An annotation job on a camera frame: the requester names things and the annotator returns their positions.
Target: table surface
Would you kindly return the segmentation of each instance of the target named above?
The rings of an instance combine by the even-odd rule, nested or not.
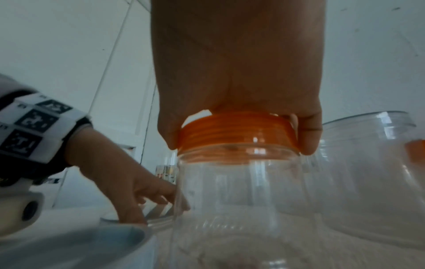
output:
[[[0,239],[0,251],[16,243],[84,228],[104,225],[100,217],[111,207],[83,207],[42,212],[30,227]],[[325,234],[323,245],[333,268],[339,269],[419,269],[425,266],[425,252],[379,244],[319,227]],[[171,228],[155,231],[158,237],[157,269],[166,269]]]

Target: transparent jar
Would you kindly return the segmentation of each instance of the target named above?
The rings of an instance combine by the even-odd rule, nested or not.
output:
[[[415,127],[405,112],[370,113],[323,125],[318,155],[326,176],[319,183],[328,227],[400,248],[425,247],[425,174],[406,147],[416,139]],[[358,247],[365,250],[365,245],[359,241]],[[378,253],[377,246],[380,253],[394,251],[388,255],[394,268],[412,255],[382,244],[369,245],[369,255]],[[423,268],[424,252],[413,256],[417,263],[408,268]]]
[[[329,268],[295,141],[287,120],[258,113],[213,115],[181,130],[170,268]]]

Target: sleeve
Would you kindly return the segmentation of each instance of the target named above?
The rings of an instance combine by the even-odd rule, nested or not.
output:
[[[69,167],[66,143],[91,126],[86,113],[0,74],[0,187]]]

